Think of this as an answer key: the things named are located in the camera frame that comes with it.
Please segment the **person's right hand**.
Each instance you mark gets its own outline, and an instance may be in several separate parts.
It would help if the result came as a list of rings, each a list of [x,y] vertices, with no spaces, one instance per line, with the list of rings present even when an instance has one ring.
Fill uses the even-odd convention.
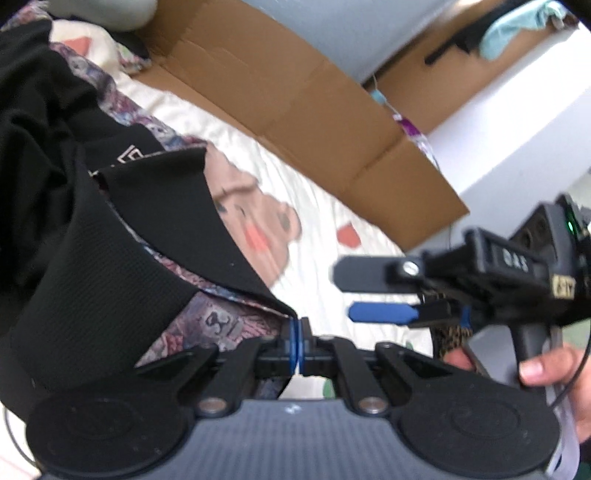
[[[553,349],[546,354],[523,361],[519,375],[527,386],[547,386],[568,383],[575,375],[584,356],[582,349],[571,345]],[[580,443],[590,439],[590,363],[583,370],[570,390],[570,399],[576,419]]]

